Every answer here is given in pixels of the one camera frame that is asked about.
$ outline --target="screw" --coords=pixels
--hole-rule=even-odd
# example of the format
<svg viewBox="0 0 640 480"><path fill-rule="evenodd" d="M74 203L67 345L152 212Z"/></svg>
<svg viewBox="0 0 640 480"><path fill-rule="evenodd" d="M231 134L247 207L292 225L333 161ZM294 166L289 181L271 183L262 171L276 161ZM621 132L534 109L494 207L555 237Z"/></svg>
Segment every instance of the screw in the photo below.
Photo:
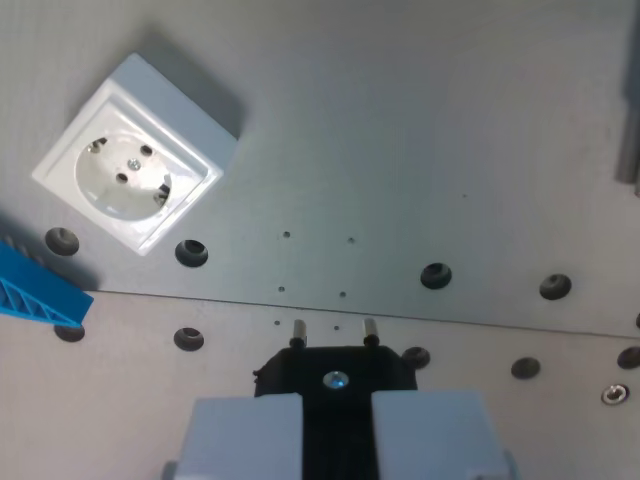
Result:
<svg viewBox="0 0 640 480"><path fill-rule="evenodd" d="M322 383L325 384L331 390L340 390L341 388L349 385L349 376L344 372L333 371L327 373L323 379Z"/></svg>
<svg viewBox="0 0 640 480"><path fill-rule="evenodd" d="M138 170L140 170L140 167L142 167L140 160L138 160L137 158L130 158L129 161L127 162L127 165L134 172L137 172Z"/></svg>
<svg viewBox="0 0 640 480"><path fill-rule="evenodd" d="M600 398L605 405L620 405L629 398L629 387L620 384L609 385L602 391Z"/></svg>

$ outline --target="power socket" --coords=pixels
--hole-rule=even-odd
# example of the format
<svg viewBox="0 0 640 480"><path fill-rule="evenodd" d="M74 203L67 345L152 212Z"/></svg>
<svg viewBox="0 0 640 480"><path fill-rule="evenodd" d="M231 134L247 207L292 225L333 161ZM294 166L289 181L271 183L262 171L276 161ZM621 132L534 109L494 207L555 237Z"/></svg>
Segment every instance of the power socket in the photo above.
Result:
<svg viewBox="0 0 640 480"><path fill-rule="evenodd" d="M236 143L133 54L84 105L33 178L146 255L222 178Z"/></svg>

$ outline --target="socket faceplate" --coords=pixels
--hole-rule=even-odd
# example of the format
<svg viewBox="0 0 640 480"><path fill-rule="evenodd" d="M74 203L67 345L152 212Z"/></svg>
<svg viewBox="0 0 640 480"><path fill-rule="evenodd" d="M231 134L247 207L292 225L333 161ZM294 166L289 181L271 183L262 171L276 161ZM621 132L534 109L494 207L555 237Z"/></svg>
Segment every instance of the socket faceplate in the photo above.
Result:
<svg viewBox="0 0 640 480"><path fill-rule="evenodd" d="M33 178L145 255L224 175L235 145L134 54L84 105Z"/></svg>

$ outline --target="white connector housing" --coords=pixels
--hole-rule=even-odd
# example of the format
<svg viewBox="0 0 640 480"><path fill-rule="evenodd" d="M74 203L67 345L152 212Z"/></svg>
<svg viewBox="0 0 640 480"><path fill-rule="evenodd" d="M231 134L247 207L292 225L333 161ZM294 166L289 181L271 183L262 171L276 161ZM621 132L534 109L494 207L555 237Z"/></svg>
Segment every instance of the white connector housing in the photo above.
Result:
<svg viewBox="0 0 640 480"><path fill-rule="evenodd" d="M33 178L146 255L222 178L236 143L134 54L84 105Z"/></svg>

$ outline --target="outlet box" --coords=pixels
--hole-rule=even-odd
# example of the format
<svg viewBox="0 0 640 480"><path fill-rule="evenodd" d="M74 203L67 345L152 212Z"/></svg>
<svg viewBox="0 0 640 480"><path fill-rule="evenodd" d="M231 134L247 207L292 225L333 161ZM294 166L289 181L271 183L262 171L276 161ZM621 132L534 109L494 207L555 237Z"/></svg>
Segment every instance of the outlet box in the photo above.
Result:
<svg viewBox="0 0 640 480"><path fill-rule="evenodd" d="M133 54L84 105L33 178L146 255L222 178L236 143Z"/></svg>

